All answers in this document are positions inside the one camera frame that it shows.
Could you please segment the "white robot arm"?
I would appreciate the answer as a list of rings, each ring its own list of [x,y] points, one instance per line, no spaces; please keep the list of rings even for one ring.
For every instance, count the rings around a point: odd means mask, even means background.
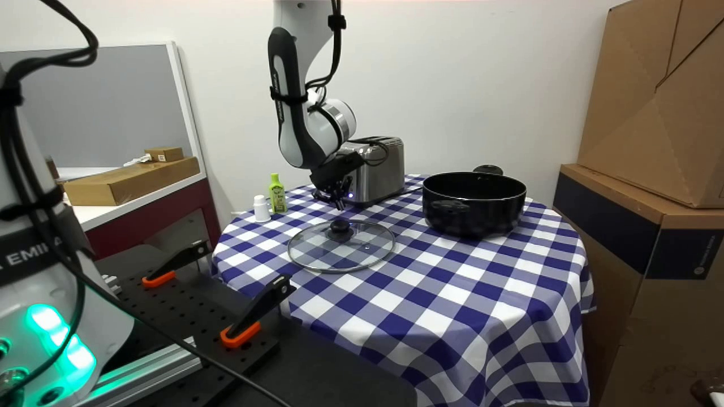
[[[361,155],[343,153],[358,118],[326,92],[343,61],[345,30],[343,0],[274,0],[268,64],[279,148],[293,168],[307,169],[331,201],[348,192],[352,171],[362,165]]]

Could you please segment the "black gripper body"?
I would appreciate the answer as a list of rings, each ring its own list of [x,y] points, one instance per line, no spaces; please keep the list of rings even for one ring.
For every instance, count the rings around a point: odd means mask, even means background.
[[[311,173],[311,181],[323,197],[343,197],[352,186],[352,173],[364,165],[361,152],[338,152]]]

